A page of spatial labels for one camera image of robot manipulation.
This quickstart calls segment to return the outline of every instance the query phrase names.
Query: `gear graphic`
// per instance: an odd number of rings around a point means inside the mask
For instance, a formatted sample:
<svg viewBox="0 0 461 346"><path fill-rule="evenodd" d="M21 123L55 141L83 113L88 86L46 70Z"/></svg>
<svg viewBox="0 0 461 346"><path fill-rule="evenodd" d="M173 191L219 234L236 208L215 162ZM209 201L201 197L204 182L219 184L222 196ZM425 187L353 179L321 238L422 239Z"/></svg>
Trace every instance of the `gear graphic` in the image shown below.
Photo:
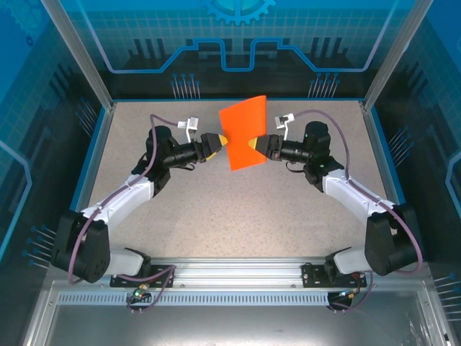
<svg viewBox="0 0 461 346"><path fill-rule="evenodd" d="M242 22L249 25L262 14L268 14L275 0L203 0L203 5L208 8L209 15L214 15L218 21L224 19L227 25Z"/></svg>
<svg viewBox="0 0 461 346"><path fill-rule="evenodd" d="M42 23L40 0L1 0L0 9L7 9L27 35L33 35Z"/></svg>

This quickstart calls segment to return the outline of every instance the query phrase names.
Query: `cable connector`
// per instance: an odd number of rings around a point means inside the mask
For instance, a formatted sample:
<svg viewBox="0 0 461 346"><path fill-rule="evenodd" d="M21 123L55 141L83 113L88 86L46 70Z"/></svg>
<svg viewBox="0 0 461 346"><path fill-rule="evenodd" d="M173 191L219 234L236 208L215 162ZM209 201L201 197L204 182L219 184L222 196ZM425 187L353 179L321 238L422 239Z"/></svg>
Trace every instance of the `cable connector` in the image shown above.
<svg viewBox="0 0 461 346"><path fill-rule="evenodd" d="M186 129L187 143L191 143L190 136L197 132L199 128L199 118L189 117L187 121L178 121L178 128Z"/></svg>
<svg viewBox="0 0 461 346"><path fill-rule="evenodd" d="M284 141L286 141L288 137L288 123L291 123L292 121L295 121L293 113L275 117L275 126L277 127L277 130L285 129L285 134L283 135Z"/></svg>
<svg viewBox="0 0 461 346"><path fill-rule="evenodd" d="M143 283L142 285L139 285L139 287L136 288L133 292L133 296L135 297L135 299L141 299L144 296L144 293L146 293L148 288L149 288L148 283Z"/></svg>

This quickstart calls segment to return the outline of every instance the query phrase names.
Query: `blue wall panel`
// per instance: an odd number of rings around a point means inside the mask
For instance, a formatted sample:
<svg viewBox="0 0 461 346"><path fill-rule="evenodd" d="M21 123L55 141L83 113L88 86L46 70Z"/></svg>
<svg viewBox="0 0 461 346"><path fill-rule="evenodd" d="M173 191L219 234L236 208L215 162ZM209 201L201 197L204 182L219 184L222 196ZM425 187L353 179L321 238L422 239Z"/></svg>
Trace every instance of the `blue wall panel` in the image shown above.
<svg viewBox="0 0 461 346"><path fill-rule="evenodd" d="M435 277L461 276L460 10L434 1L376 104Z"/></svg>
<svg viewBox="0 0 461 346"><path fill-rule="evenodd" d="M363 97L412 4L64 2L117 99Z"/></svg>
<svg viewBox="0 0 461 346"><path fill-rule="evenodd" d="M20 345L53 242L34 230L68 209L101 105L38 0L0 20L0 343Z"/></svg>

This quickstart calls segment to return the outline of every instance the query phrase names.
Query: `ventilation slot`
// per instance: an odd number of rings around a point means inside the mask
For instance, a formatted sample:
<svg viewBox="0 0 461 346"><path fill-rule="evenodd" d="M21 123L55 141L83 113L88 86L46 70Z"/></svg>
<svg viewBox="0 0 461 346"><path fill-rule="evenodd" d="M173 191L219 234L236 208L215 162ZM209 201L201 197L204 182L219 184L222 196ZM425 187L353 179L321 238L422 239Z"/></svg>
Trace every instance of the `ventilation slot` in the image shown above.
<svg viewBox="0 0 461 346"><path fill-rule="evenodd" d="M138 306L147 306L157 292ZM63 292L59 305L124 306L131 292ZM165 292L162 306L326 306L327 293L316 292Z"/></svg>

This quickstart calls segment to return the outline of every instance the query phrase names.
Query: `cable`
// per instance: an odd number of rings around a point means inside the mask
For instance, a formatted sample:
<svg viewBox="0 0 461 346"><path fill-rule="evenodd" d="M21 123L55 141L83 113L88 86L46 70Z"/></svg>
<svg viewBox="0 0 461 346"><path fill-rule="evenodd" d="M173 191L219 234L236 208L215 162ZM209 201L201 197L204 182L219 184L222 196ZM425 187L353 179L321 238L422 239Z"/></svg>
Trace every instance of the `cable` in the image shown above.
<svg viewBox="0 0 461 346"><path fill-rule="evenodd" d="M352 180L349 180L349 184L358 192L362 193L363 195L367 196L370 200L372 200L375 204L380 205L382 208L384 208L389 214L402 226L403 230L407 234L408 238L410 239L413 247L415 248L416 251L416 257L418 258L418 264L415 269L413 270L397 270L401 274L405 275L411 275L414 274L415 272L418 272L421 267L423 266L423 254L421 252L421 248L418 245L418 242L416 241L415 236L413 235L413 232L410 230L408 225L405 223L405 221L394 211L392 208L387 206L384 203L381 203L380 200L378 200L375 196L369 194L365 190L363 190L360 186L357 186Z"/></svg>
<svg viewBox="0 0 461 346"><path fill-rule="evenodd" d="M177 169L183 169L184 171L193 171L195 169L195 166L193 164L187 164L184 167L174 167Z"/></svg>
<svg viewBox="0 0 461 346"><path fill-rule="evenodd" d="M164 293L165 288L168 285L168 282L169 282L171 276L173 275L173 272L174 272L175 269L176 269L175 265L170 265L165 270L162 270L161 272L158 272L157 274L152 275L149 278L132 278L132 277L126 276L126 275L118 275L118 277L123 278L125 280L131 280L133 282L138 282L138 283L139 282L150 282L150 281L153 281L153 280L157 279L158 277L162 276L163 274L165 274L165 272L168 272L168 277L165 279L164 284L161 286L160 292L158 292L158 295L153 300L153 302L149 306L145 307L144 309L140 309L140 313L143 313L143 311L147 311L147 310L152 309L158 303L158 301L160 300L160 297ZM128 300L127 300L127 308L129 308L133 312L135 309L133 309L132 306L131 306L132 299L133 299L133 296L128 298Z"/></svg>
<svg viewBox="0 0 461 346"><path fill-rule="evenodd" d="M139 175L139 177L135 178L132 182L123 185L120 189L114 191L111 193L109 196L106 197L105 200L101 202L101 205L95 209L95 211L90 215L84 226L81 228L79 235L77 236L77 240L75 245L73 246L72 250L72 255L71 255L71 260L69 261L69 269L68 269L68 274L67 274L67 279L69 284L75 285L77 283L80 283L82 279L78 280L73 280L73 268L75 267L75 261L77 258L77 254L79 253L79 248L81 241L83 237L85 236L86 232L88 231L88 227L91 224L91 222L96 218L96 216L101 213L101 210L115 197L117 197L121 192L125 191L126 189L132 187L134 184L139 182L144 176L149 172L149 170L153 166L153 162L156 159L156 154L157 154L157 135L156 135L156 129L155 129L155 122L154 118L158 118L157 115L151 114L151 127L152 127L152 142L153 142L153 150L152 150L152 157L151 160L149 161L149 165L146 167L143 173Z"/></svg>
<svg viewBox="0 0 461 346"><path fill-rule="evenodd" d="M355 304L353 307L351 307L351 308L348 307L347 311L353 311L353 310L358 309L360 306L362 306L363 303L365 301L367 301L367 299L370 297L370 294L372 292L372 288L373 288L373 272L370 272L370 285L368 286L368 290L365 293L365 296L363 297L363 299L359 303Z"/></svg>
<svg viewBox="0 0 461 346"><path fill-rule="evenodd" d="M333 303L333 305L339 306L343 308L343 311L350 311L351 309L346 305L342 303ZM338 311L335 308L332 308L331 306L327 306L329 310L332 310L333 312ZM389 337L394 339L397 342L400 342L398 337L394 335L393 332L391 332L387 327L385 327L381 322L379 322L377 319L372 314L367 314L365 311L362 310L356 310L355 312L358 312L359 314L367 317L368 319L372 320L376 325L378 325Z"/></svg>
<svg viewBox="0 0 461 346"><path fill-rule="evenodd" d="M357 293L360 293L360 275L352 274L352 277L357 281Z"/></svg>
<svg viewBox="0 0 461 346"><path fill-rule="evenodd" d="M134 283L149 283L151 281L154 281L155 279L158 279L166 272L171 272L172 270L175 270L175 269L176 269L175 265L170 265L168 268L163 269L161 272L157 272L156 274L149 276L147 278L135 278L133 276L128 276L128 275L117 275L117 277L123 280L132 281Z"/></svg>
<svg viewBox="0 0 461 346"><path fill-rule="evenodd" d="M288 164L295 164L294 162L290 162L290 161L287 161L285 162L285 167L287 167L287 169L292 172L292 173L303 173L304 171L302 169L291 169L291 168L288 168Z"/></svg>
<svg viewBox="0 0 461 346"><path fill-rule="evenodd" d="M171 126L175 126L175 127L178 126L178 122L173 123L172 121L169 121L169 120L167 120L167 119L163 119L162 117L159 117L158 115L155 115L155 114L152 114L152 116L153 116L155 119L160 120L162 123L165 123L165 124L168 124L168 125L171 125Z"/></svg>
<svg viewBox="0 0 461 346"><path fill-rule="evenodd" d="M347 142L346 142L346 137L344 136L344 133L342 131L342 129L339 127L338 123L336 122L336 120L333 119L333 117L331 115L329 115L328 113L322 111L322 110L303 110L302 112L299 112L299 113L296 113L295 114L295 119L297 117L301 117L303 115L307 115L307 114L310 114L310 113L318 113L320 115L323 115L324 117L328 118L334 125L334 127L338 130L339 132L339 135L341 136L341 140L343 141L343 144L344 144L344 150L346 151L346 178L349 180L349 162L350 162L350 154L349 154L349 147L347 146Z"/></svg>
<svg viewBox="0 0 461 346"><path fill-rule="evenodd" d="M415 252L416 252L416 257L418 259L418 264L414 270L397 270L398 272L402 274L414 274L418 272L421 267L423 266L423 254L421 252L421 248L419 247L418 242L416 241L415 236L413 235L413 232L410 230L410 228L407 226L405 221L391 208L389 208L386 204L382 203L380 200L378 200L375 196L369 194L367 191L363 190L361 187L357 186L357 184L354 183L354 181L350 180L349 176L349 165L350 165L350 153L349 153L349 147L347 145L346 141L346 136L344 135L344 132L342 129L339 127L339 124L329 115L328 113L322 111L322 110L303 110L302 112L296 113L295 114L295 119L297 117L301 117L303 115L307 115L310 113L318 113L320 115L323 115L324 117L327 117L335 126L337 131L339 132L339 135L341 136L341 140L343 141L344 145L344 150L346 151L346 168L344 169L346 179L348 183L358 192L362 193L364 196L368 197L370 200L372 200L375 204L379 205L383 209L385 209L389 214L394 217L394 219L402 226L403 230L407 234L408 238L411 241L411 244L413 245Z"/></svg>

